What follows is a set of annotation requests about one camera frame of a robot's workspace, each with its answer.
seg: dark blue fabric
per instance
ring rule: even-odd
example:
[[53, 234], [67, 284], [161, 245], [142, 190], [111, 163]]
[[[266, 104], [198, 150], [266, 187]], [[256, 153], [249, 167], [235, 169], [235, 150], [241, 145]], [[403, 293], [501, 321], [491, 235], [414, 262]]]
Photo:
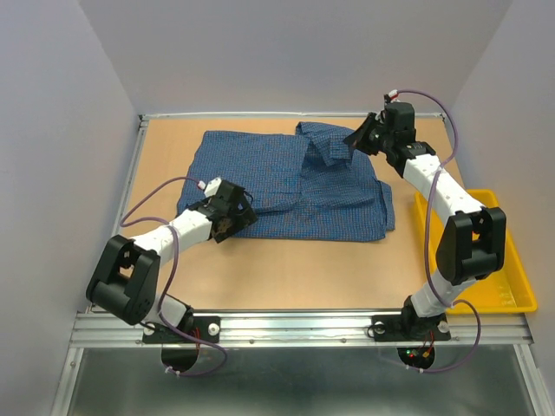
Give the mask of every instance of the dark blue fabric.
[[[238, 237], [378, 240], [395, 228], [391, 188], [343, 144], [351, 132], [304, 122], [295, 135], [206, 132], [188, 175], [221, 176], [252, 194], [258, 221]], [[200, 198], [186, 184], [178, 214]]]

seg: yellow bin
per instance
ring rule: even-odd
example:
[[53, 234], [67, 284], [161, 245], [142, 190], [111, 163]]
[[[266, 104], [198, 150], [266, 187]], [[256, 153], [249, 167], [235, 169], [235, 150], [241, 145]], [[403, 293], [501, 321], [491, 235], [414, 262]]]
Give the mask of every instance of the yellow bin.
[[[488, 189], [471, 189], [467, 192], [487, 207], [499, 206], [495, 194]], [[420, 193], [416, 193], [414, 215], [422, 242], [424, 241], [426, 208], [426, 199]], [[433, 212], [430, 230], [430, 267], [432, 271], [437, 267], [435, 252], [442, 234], [441, 221]], [[536, 297], [532, 292], [532, 287], [528, 282], [509, 230], [506, 233], [505, 265], [503, 269], [492, 273], [481, 282], [477, 282], [471, 288], [465, 290], [460, 297], [473, 304], [481, 314], [514, 314], [533, 312], [538, 308]], [[447, 313], [462, 315], [472, 314], [472, 311], [468, 306], [459, 304]]]

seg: gray floor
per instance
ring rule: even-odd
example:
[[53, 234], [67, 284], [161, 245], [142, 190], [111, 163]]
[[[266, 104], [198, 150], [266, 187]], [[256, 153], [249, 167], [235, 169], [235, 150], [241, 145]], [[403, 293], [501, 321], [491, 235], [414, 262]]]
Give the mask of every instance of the gray floor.
[[[435, 366], [468, 347], [438, 347]], [[75, 416], [89, 415], [527, 415], [534, 414], [511, 346], [482, 346], [464, 367], [417, 374], [392, 348], [231, 351], [220, 372], [164, 374], [153, 348], [86, 351]], [[205, 364], [219, 357], [206, 354]]]

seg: checkered cloth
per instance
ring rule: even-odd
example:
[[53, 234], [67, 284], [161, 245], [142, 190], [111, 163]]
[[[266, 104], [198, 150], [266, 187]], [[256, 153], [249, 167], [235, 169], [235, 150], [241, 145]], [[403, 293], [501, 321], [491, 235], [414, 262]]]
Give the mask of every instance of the checkered cloth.
[[[295, 135], [206, 132], [187, 175], [220, 176], [252, 194], [258, 221], [237, 237], [379, 240], [395, 228], [391, 188], [343, 144], [350, 133], [305, 122]], [[200, 198], [185, 183], [178, 214]]]

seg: garment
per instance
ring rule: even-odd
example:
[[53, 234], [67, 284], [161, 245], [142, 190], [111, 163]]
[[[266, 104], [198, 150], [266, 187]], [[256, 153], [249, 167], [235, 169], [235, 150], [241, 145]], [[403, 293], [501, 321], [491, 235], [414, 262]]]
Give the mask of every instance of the garment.
[[[374, 241], [395, 228], [391, 188], [343, 144], [352, 130], [301, 122], [295, 135], [206, 132], [189, 176], [217, 176], [254, 197], [257, 223], [237, 237]], [[178, 213], [202, 198], [185, 184]]]

